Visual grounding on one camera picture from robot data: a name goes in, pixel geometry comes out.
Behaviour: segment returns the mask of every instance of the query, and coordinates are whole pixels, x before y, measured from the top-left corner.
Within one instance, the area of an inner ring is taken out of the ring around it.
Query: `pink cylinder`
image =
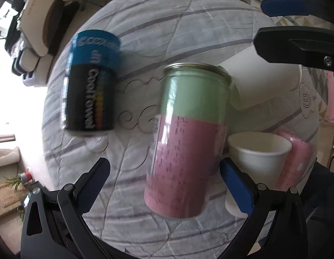
[[[168,218],[199,215],[209,177],[218,167],[226,132],[225,125],[160,115],[144,192],[146,205]]]
[[[275,185],[275,189],[287,191],[289,187],[295,187],[299,184],[312,157],[313,145],[283,131],[276,131],[274,133],[288,139],[292,143],[292,150],[287,156],[282,172]]]

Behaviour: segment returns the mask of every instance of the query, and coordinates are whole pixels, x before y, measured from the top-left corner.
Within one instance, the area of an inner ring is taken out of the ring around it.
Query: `upright paper cup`
[[[296,89],[302,77],[301,65],[269,63],[257,54],[254,46],[244,49],[219,66],[233,79],[235,85],[230,103],[237,110]]]
[[[292,144],[285,138],[263,132],[242,132],[228,137],[230,158],[255,183],[264,183],[274,189]],[[227,191],[227,211],[237,217],[246,217]]]

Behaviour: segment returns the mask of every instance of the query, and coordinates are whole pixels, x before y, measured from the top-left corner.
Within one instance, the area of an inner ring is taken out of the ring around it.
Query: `screw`
[[[33,194],[38,194],[39,192],[41,191],[41,189],[40,188],[35,188],[34,190],[33,190]]]
[[[73,188],[73,184],[69,183],[64,186],[65,191],[70,191]]]
[[[265,184],[263,184],[263,183],[259,183],[259,184],[257,185],[257,188],[258,188],[258,190],[260,190],[260,191],[264,191],[264,190],[266,190],[266,186],[265,186]]]
[[[324,57],[324,64],[326,67],[331,67],[332,66],[332,58],[331,57]]]
[[[298,193],[298,190],[294,187],[291,187],[289,190],[291,191],[292,194],[297,194]]]

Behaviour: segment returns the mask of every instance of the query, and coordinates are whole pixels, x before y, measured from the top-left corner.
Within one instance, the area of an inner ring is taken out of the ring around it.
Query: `cup rim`
[[[286,145],[288,145],[286,147],[285,150],[282,150],[282,151],[277,151],[277,152],[261,152],[261,151],[255,151],[255,150],[250,150],[250,149],[246,149],[244,147],[240,147],[238,145],[234,145],[233,144],[233,137],[237,136],[237,135],[242,135],[242,134],[252,134],[252,133],[255,133],[255,134],[259,134],[259,135],[273,135],[273,136],[276,136],[278,137],[282,142],[284,142]],[[258,132],[258,131],[245,131],[245,132],[239,132],[239,133],[235,133],[235,134],[232,134],[228,137],[228,144],[229,144],[229,147],[230,148],[233,148],[233,149],[236,149],[237,151],[240,151],[240,152],[243,152],[243,153],[246,153],[246,154],[253,154],[253,155],[256,155],[256,156],[265,156],[265,157],[274,157],[274,156],[280,156],[280,155],[283,155],[283,154],[286,154],[288,153],[291,149],[292,149],[292,143],[288,140],[288,139],[285,139],[284,137],[282,136],[279,136],[277,134],[273,134],[273,133],[265,133],[265,132]]]

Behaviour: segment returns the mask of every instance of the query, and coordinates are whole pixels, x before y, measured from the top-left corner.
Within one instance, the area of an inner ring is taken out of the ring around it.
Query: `quilted fabric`
[[[90,212],[83,215],[96,236],[140,258],[217,258],[226,248],[244,219],[226,211],[226,186],[219,175],[211,180],[207,204],[198,217],[164,219],[145,205],[151,119],[159,112],[164,65],[180,61],[218,65],[250,46],[260,27],[269,26],[274,26],[269,17],[239,0],[113,0],[80,28],[107,30],[121,39],[116,126],[97,138],[72,137],[60,130],[60,93],[69,44],[50,77],[43,143],[55,188],[75,182],[99,157],[110,161],[111,174]],[[230,133],[274,131],[282,125],[315,143],[315,93],[306,70],[299,89],[245,111],[233,111],[228,119]],[[314,161],[315,154],[299,190]]]

